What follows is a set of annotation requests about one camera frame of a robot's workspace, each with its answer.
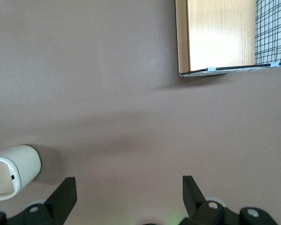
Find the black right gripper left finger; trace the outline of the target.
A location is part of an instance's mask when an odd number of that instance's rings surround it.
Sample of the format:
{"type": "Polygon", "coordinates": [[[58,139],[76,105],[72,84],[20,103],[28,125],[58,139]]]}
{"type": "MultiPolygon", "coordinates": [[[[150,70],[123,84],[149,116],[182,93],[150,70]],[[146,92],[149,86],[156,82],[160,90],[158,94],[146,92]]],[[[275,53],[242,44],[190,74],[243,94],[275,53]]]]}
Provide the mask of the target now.
{"type": "Polygon", "coordinates": [[[67,177],[44,203],[28,206],[10,218],[0,211],[0,225],[63,225],[76,202],[76,180],[67,177]]]}

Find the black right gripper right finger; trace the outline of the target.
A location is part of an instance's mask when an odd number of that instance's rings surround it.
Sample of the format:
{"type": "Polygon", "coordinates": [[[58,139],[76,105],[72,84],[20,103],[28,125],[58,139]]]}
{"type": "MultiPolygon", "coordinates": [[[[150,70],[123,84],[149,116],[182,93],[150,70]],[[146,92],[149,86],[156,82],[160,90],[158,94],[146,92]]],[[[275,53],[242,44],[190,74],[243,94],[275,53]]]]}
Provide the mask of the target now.
{"type": "Polygon", "coordinates": [[[264,210],[244,207],[235,213],[219,201],[206,200],[192,176],[183,176],[183,202],[188,217],[181,225],[274,225],[264,210]]]}

